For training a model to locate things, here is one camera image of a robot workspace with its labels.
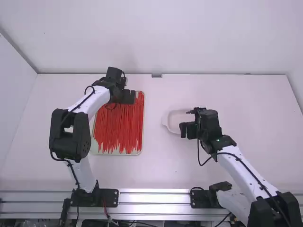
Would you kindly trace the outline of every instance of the wire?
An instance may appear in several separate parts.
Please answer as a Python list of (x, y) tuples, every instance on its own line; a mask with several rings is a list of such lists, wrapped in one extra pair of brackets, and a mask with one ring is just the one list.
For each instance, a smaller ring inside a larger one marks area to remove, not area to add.
[[(63, 123), (66, 121), (66, 119), (71, 115), (71, 113), (72, 113), (75, 109), (80, 108), (81, 105), (82, 105), (86, 100), (88, 100), (88, 99), (95, 93), (95, 88), (94, 88), (93, 86), (89, 85), (89, 86), (87, 86), (87, 87), (85, 88), (85, 90), (84, 90), (84, 95), (86, 95), (86, 91), (87, 91), (87, 89), (88, 89), (89, 87), (91, 87), (91, 88), (93, 89), (93, 91), (92, 91), (85, 99), (83, 99), (82, 102), (80, 102), (78, 105), (76, 105), (72, 110), (70, 110), (70, 111), (66, 114), (66, 116), (65, 116), (65, 117), (62, 119), (62, 121), (60, 122), (60, 125), (59, 125), (59, 127), (58, 127), (58, 130), (61, 130), (61, 126), (62, 126)], [(67, 166), (71, 168), (71, 172), (72, 172), (73, 177), (75, 178), (77, 188), (80, 189), (80, 183), (79, 183), (79, 181), (78, 181), (78, 178), (77, 178), (77, 176), (76, 176), (76, 174), (75, 174), (75, 171), (74, 171), (74, 169), (73, 169), (73, 167), (72, 167), (71, 162), (70, 162), (69, 160), (67, 160), (67, 159), (64, 159), (64, 158), (55, 158), (55, 157), (53, 156), (52, 150), (50, 150), (50, 152), (51, 152), (51, 157), (52, 157), (53, 160), (55, 160), (55, 161), (63, 161), (63, 162), (67, 162), (67, 163), (68, 163)], [(77, 225), (78, 219), (79, 219), (79, 203), (77, 203), (77, 218), (76, 218), (75, 226)]]
[(133, 223), (135, 223), (136, 220), (134, 220), (131, 224), (127, 225), (127, 226), (122, 226), (122, 227), (130, 227), (132, 226)]
[(200, 190), (204, 191), (204, 189), (201, 187), (193, 187), (191, 190), (193, 190), (193, 189), (200, 189)]
[(200, 150), (199, 150), (199, 139), (197, 139), (197, 148), (198, 148), (198, 163), (200, 166), (204, 166), (210, 159), (212, 159), (212, 156), (210, 156), (203, 164), (200, 162)]
[(151, 224), (147, 224), (147, 223), (144, 223), (144, 222), (138, 222), (138, 221), (135, 221), (135, 222), (131, 222), (131, 221), (121, 221), (121, 223), (136, 223), (136, 224), (141, 224), (141, 225), (146, 225), (146, 226), (150, 226), (150, 227), (157, 227), (157, 226), (154, 226), (154, 225), (151, 225)]
[(217, 225), (215, 225), (214, 227), (218, 227), (219, 225), (221, 225), (224, 221), (225, 221), (225, 219), (227, 219), (228, 218), (228, 216), (230, 216), (232, 213), (231, 212), (229, 212), (226, 216), (225, 216), (225, 218), (223, 218)]

